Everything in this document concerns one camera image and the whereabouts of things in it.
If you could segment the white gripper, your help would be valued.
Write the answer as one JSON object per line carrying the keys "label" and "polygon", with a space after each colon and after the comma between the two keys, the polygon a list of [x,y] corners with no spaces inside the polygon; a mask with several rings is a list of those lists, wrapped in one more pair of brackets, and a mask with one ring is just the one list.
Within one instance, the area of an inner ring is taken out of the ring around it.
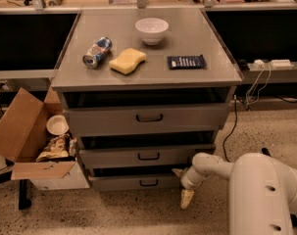
{"label": "white gripper", "polygon": [[181,185],[185,188],[181,190],[180,207],[186,209],[194,196],[193,190],[202,184],[204,176],[194,167],[187,167],[185,170],[173,168],[173,173],[180,177]]}

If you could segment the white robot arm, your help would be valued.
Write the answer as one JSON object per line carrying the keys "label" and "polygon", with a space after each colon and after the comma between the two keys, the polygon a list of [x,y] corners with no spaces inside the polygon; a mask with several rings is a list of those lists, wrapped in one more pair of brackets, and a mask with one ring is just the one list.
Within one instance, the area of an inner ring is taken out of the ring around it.
{"label": "white robot arm", "polygon": [[259,153],[245,154],[233,163],[198,153],[190,167],[173,172],[182,185],[184,209],[203,181],[213,175],[228,181],[229,235],[294,235],[297,169]]}

